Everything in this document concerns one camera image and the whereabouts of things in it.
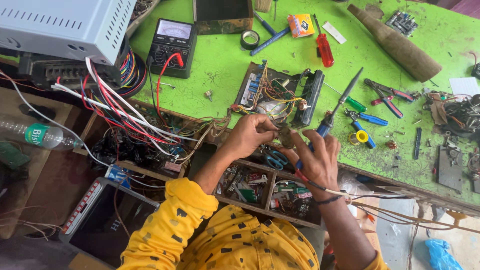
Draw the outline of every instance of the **solder wire spool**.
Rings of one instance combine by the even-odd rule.
[[[365,143],[368,141],[368,134],[363,130],[359,130],[356,133],[350,133],[348,135],[348,141],[353,145]]]
[[[253,42],[249,42],[246,38],[251,37],[253,38]],[[260,42],[260,36],[257,32],[253,30],[245,30],[240,35],[240,45],[242,50],[253,50],[254,48],[258,47],[258,43]]]

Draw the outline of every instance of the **yellow shirt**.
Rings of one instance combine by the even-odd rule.
[[[218,201],[187,178],[166,184],[166,201],[135,231],[119,270],[319,269],[312,245],[288,221],[257,218],[229,205],[220,209],[188,247],[187,240]],[[382,258],[365,270],[386,270]]]

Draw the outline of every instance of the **black tape roll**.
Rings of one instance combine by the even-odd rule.
[[[246,37],[251,37],[255,39],[253,43],[250,43],[245,40]],[[253,30],[245,30],[240,35],[240,45],[247,50],[253,50],[254,48],[258,47],[258,43],[260,42],[260,36],[257,32]]]

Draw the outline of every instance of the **man's left hand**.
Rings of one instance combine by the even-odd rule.
[[[246,158],[260,144],[271,142],[278,136],[276,128],[266,114],[248,114],[239,119],[219,151],[232,160]]]

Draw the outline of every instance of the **green workbench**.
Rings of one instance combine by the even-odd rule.
[[[429,81],[422,84],[407,74],[380,48],[366,28],[347,11],[349,4],[355,4],[360,8],[365,8],[367,4],[377,6],[385,13],[382,22],[385,22],[396,10],[406,11],[415,16],[419,27],[409,39],[444,67],[432,79],[439,87]],[[377,176],[377,179],[388,181],[404,189],[480,210],[480,194],[471,191],[471,183],[466,180],[466,177],[464,177],[461,194],[435,182],[432,168],[437,160],[437,146],[443,143],[444,137],[432,131],[431,113],[422,110],[425,98],[414,103],[394,99],[394,104],[405,115],[403,119],[398,119],[385,105],[370,105],[370,101],[377,99],[378,96],[363,83],[365,78],[370,78],[408,93],[423,92],[424,87],[451,92],[449,78],[470,77],[474,60],[465,52],[476,52],[480,56],[478,51],[480,21],[437,6],[404,0],[383,0],[383,2],[351,0],[349,3],[337,3],[332,0],[281,0],[278,2],[276,21],[273,20],[273,8],[268,14],[259,14],[276,31],[280,31],[288,25],[286,20],[288,14],[303,13],[316,13],[320,25],[329,21],[347,39],[346,43],[340,45],[327,34],[335,59],[333,67],[324,68],[321,59],[317,58],[316,35],[294,39],[291,34],[287,34],[254,57],[251,57],[248,51],[240,50],[239,34],[198,36],[190,78],[176,79],[164,76],[162,82],[173,84],[177,88],[162,86],[160,106],[195,118],[223,117],[237,96],[250,61],[261,63],[262,59],[267,59],[269,68],[278,71],[287,70],[289,74],[301,73],[305,68],[311,68],[313,71],[320,69],[325,74],[325,82],[340,92],[345,90],[360,67],[364,67],[351,97],[368,107],[366,113],[388,120],[389,124],[387,127],[382,127],[359,120],[370,133],[377,148],[368,149],[365,145],[353,146],[347,141],[348,134],[354,132],[350,125],[351,119],[339,111],[335,117],[335,127],[331,132],[342,144],[338,161],[348,168],[356,168],[359,172]],[[140,25],[130,42],[133,51],[144,59],[147,57],[157,20],[160,17],[192,23],[192,0],[163,1]],[[270,38],[270,34],[257,20],[253,23],[253,30],[259,33],[261,43]],[[213,102],[204,96],[204,92],[209,89],[213,90]],[[297,93],[301,91],[302,87],[299,86]],[[150,85],[146,84],[134,98],[151,103]],[[318,126],[325,111],[332,110],[338,98],[339,95],[333,90],[326,86],[322,87],[309,128]],[[230,128],[235,125],[239,117],[240,115],[236,113],[232,115]],[[292,118],[293,114],[289,116],[288,122]],[[422,122],[413,125],[419,119],[422,119]],[[423,133],[420,157],[414,160],[413,150],[417,127],[422,127]],[[395,130],[406,134],[394,133]],[[385,146],[385,143],[392,139],[398,144],[396,150],[390,150]],[[426,146],[427,139],[431,139],[433,147]],[[460,141],[463,144],[467,142],[465,139]],[[465,149],[464,152],[473,150],[465,145],[463,149]],[[402,159],[396,160],[396,155],[400,155]],[[464,165],[467,160],[468,155],[465,154]]]

